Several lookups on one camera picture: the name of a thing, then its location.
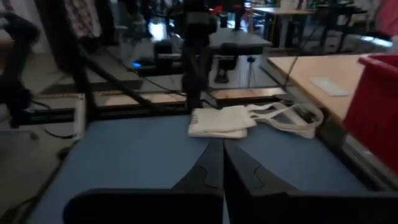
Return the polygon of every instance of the light wood desk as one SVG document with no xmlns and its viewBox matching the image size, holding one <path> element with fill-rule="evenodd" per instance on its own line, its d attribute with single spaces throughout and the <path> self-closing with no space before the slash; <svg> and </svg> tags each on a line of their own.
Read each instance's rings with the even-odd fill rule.
<svg viewBox="0 0 398 224">
<path fill-rule="evenodd" d="M 362 75 L 363 66 L 357 62 L 359 57 L 360 55 L 299 57 L 289 79 L 319 106 L 327 108 L 337 122 L 342 123 Z M 294 58 L 271 57 L 268 61 L 286 75 Z M 350 94 L 348 96 L 329 96 L 308 79 L 311 77 L 327 77 L 349 91 Z"/>
<path fill-rule="evenodd" d="M 282 24 L 282 30 L 280 32 L 280 42 L 279 47 L 284 48 L 286 43 L 286 35 L 287 35 L 287 26 L 292 16 L 306 16 L 311 15 L 313 11 L 306 10 L 298 10 L 298 9 L 282 9 L 279 7 L 254 7 L 254 12 L 265 14 L 272 14 L 280 17 L 280 21 Z"/>
<path fill-rule="evenodd" d="M 260 97 L 269 97 L 276 95 L 284 95 L 285 92 L 281 88 L 259 88 L 259 89 L 235 89 L 235 90 L 215 90 L 213 92 L 213 96 L 216 99 L 240 99 L 240 98 L 260 98 Z M 176 94 L 143 94 L 147 100 L 151 100 L 153 103 L 179 103 L 184 102 L 185 97 L 179 96 Z M 121 95 L 121 96 L 112 96 L 109 98 L 105 105 L 106 106 L 115 106 L 115 105 L 136 105 L 138 104 L 132 98 Z"/>
</svg>

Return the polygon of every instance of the blue light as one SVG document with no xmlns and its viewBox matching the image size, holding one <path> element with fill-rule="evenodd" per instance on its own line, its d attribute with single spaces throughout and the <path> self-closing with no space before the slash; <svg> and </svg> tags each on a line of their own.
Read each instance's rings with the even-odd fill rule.
<svg viewBox="0 0 398 224">
<path fill-rule="evenodd" d="M 141 65 L 140 63 L 136 63 L 136 62 L 133 62 L 133 63 L 132 63 L 132 67 L 133 67 L 133 68 L 141 68 L 141 66 L 142 66 L 142 65 Z"/>
</svg>

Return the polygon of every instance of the red plastic box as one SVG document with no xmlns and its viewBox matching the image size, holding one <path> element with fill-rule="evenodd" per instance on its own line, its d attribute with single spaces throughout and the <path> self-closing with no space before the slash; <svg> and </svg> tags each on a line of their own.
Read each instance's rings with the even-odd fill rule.
<svg viewBox="0 0 398 224">
<path fill-rule="evenodd" d="M 365 66 L 344 124 L 398 174 L 398 55 L 361 57 Z"/>
</svg>

